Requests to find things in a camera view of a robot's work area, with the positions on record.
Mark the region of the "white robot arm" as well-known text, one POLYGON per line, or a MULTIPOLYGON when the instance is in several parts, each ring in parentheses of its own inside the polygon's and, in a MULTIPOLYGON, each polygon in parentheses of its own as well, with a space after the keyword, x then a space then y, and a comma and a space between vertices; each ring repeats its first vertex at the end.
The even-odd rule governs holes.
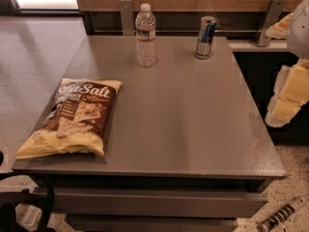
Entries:
POLYGON ((270 26, 267 35, 285 39, 288 51, 298 57, 292 67, 281 67, 267 107, 266 124, 281 128, 309 102, 309 0, 302 0, 292 13, 270 26))

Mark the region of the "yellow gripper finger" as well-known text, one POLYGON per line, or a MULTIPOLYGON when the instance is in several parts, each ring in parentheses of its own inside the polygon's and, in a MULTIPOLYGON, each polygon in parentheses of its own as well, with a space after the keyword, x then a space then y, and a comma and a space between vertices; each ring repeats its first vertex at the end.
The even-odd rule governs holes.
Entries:
POLYGON ((265 122, 281 128, 291 122, 303 105, 309 102, 309 60, 299 59, 295 65, 283 65, 275 80, 265 122))
POLYGON ((274 39, 287 39, 289 23, 293 17, 293 13, 287 14, 282 19, 280 19, 275 24, 271 25, 267 31, 266 35, 274 39))

